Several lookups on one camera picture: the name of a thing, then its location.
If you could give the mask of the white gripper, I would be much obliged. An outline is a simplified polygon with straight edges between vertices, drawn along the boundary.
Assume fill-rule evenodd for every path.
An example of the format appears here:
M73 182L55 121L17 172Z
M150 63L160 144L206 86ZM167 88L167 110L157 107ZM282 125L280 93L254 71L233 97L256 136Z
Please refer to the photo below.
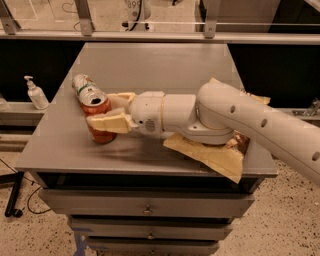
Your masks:
M126 134L136 129L143 135L156 137L162 133L164 96L162 91L147 91L137 96L134 92L108 94L113 110L89 116L86 121L97 131Z

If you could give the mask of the white numbered robot base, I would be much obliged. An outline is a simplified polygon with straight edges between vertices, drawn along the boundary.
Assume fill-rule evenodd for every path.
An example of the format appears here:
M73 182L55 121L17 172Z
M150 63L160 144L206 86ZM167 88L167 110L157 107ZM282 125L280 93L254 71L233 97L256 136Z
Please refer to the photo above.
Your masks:
M124 0L128 20L122 23L127 31L147 31L147 19L151 16L150 0Z

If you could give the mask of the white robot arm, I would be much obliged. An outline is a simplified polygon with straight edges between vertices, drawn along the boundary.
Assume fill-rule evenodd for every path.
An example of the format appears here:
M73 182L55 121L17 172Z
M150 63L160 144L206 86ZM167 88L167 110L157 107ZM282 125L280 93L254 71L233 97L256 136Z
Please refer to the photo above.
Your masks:
M98 131L154 136L176 132L192 141L227 143L238 131L320 185L320 128L254 96L212 80L197 94L117 94L118 107L87 118Z

